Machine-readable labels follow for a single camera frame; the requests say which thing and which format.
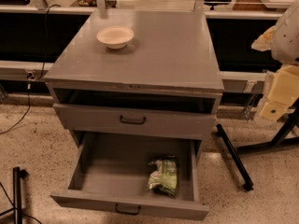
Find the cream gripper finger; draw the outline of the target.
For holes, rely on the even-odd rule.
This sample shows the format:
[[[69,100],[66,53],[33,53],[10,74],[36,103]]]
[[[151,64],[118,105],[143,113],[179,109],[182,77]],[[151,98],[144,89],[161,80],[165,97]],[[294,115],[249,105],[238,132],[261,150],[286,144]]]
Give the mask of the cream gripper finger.
[[[258,51],[267,51],[271,49],[273,33],[276,27],[268,28],[262,35],[260,35],[252,44],[251,47]]]

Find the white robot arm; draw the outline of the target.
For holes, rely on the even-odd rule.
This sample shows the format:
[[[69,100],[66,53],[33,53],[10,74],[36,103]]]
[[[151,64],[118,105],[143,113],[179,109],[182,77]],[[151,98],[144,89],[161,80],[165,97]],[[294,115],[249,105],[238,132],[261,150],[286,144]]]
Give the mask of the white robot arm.
[[[299,98],[299,0],[295,0],[277,23],[251,45],[258,51],[271,51],[282,63],[273,75],[260,117],[277,121]]]

